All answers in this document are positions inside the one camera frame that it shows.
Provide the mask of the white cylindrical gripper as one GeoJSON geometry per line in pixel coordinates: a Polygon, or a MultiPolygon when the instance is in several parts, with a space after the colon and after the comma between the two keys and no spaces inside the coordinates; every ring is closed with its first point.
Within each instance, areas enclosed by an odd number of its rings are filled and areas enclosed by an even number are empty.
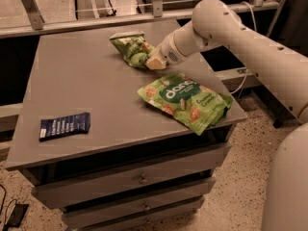
{"type": "Polygon", "coordinates": [[[184,62],[183,55],[178,51],[174,34],[170,33],[162,41],[161,45],[156,46],[149,54],[145,65],[151,70],[165,69],[168,64],[180,64],[184,62]]]}

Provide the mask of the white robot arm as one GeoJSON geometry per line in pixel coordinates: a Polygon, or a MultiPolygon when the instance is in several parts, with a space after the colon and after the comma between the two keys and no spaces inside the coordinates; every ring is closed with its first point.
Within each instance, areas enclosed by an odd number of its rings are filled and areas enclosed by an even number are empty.
{"type": "Polygon", "coordinates": [[[150,53],[163,69],[190,55],[226,47],[301,123],[279,145],[269,172],[262,231],[308,231],[308,59],[260,35],[220,0],[202,0],[192,20],[150,53]]]}

